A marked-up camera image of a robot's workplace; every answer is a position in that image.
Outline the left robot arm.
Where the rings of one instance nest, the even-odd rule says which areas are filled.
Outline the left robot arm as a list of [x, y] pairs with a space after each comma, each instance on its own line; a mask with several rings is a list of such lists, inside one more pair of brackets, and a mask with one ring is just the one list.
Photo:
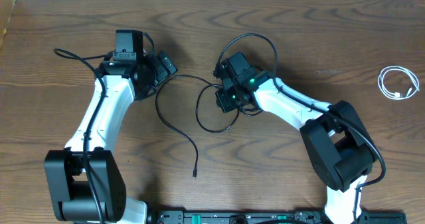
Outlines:
[[74, 135], [51, 150], [44, 170], [55, 217], [72, 223], [149, 223], [145, 202], [132, 199], [114, 159], [116, 141], [131, 103], [145, 100], [177, 72], [163, 51], [146, 51], [148, 34], [116, 31], [116, 47], [92, 68], [95, 89]]

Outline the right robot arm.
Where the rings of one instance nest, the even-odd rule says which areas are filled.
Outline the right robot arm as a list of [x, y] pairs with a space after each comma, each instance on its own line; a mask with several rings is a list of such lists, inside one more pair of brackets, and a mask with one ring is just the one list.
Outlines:
[[274, 73], [256, 70], [241, 52], [219, 60], [213, 74], [222, 81], [216, 99], [223, 112], [251, 104], [299, 130], [313, 169], [327, 186], [328, 220], [358, 221], [361, 189], [380, 156], [353, 106], [310, 98]]

